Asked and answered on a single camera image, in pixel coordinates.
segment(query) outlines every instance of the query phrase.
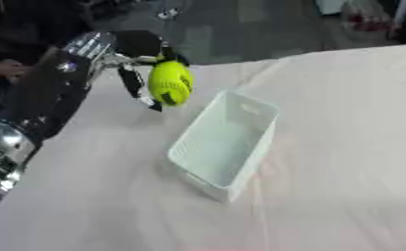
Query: metallic robot arm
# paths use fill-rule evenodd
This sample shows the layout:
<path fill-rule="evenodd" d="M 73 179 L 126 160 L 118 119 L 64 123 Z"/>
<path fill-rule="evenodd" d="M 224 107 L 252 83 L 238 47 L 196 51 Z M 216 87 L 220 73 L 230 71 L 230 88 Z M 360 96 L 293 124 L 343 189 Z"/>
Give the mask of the metallic robot arm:
<path fill-rule="evenodd" d="M 106 68 L 117 68 L 130 95 L 161 111 L 159 102 L 141 97 L 143 82 L 132 66 L 155 64 L 154 55 L 129 57 L 117 48 L 117 36 L 90 32 L 39 63 L 25 75 L 0 113 L 0 201 L 21 179 L 27 162 L 76 112 L 92 82 Z M 166 58 L 172 49 L 159 40 Z"/>

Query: person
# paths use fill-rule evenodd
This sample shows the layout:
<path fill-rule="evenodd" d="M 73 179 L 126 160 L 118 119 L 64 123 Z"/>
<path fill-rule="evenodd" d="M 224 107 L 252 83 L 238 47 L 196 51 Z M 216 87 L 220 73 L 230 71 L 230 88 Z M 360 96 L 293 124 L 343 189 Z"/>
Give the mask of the person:
<path fill-rule="evenodd" d="M 87 31 L 75 0 L 0 0 L 0 95 L 49 47 L 63 47 Z"/>

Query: person's hand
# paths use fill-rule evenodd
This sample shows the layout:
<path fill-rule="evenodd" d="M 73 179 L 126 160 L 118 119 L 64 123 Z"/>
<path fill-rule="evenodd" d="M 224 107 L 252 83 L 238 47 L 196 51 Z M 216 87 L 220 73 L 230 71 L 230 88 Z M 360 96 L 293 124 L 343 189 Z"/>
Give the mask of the person's hand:
<path fill-rule="evenodd" d="M 24 66 L 22 63 L 12 59 L 0 61 L 0 75 L 7 78 L 10 82 L 17 81 L 29 69 L 30 67 Z"/>

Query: dark clothing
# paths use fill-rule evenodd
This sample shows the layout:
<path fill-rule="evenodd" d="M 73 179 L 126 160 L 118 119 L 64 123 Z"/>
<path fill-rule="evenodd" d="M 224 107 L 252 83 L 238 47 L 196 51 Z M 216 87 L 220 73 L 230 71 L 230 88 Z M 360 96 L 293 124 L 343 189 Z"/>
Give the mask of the dark clothing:
<path fill-rule="evenodd" d="M 3 0 L 0 61 L 13 59 L 32 66 L 49 46 L 64 46 L 89 31 L 72 3 L 71 0 Z M 0 77 L 0 86 L 7 84 L 8 81 Z"/>

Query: table surface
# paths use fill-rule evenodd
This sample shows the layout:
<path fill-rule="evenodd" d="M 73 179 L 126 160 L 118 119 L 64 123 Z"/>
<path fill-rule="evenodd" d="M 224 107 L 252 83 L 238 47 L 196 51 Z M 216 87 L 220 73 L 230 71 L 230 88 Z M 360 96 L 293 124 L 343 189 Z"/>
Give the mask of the table surface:
<path fill-rule="evenodd" d="M 0 205 L 0 251 L 406 250 L 406 46 L 192 70 L 191 100 L 163 114 L 103 74 Z M 280 110 L 231 204 L 165 165 L 225 89 Z"/>

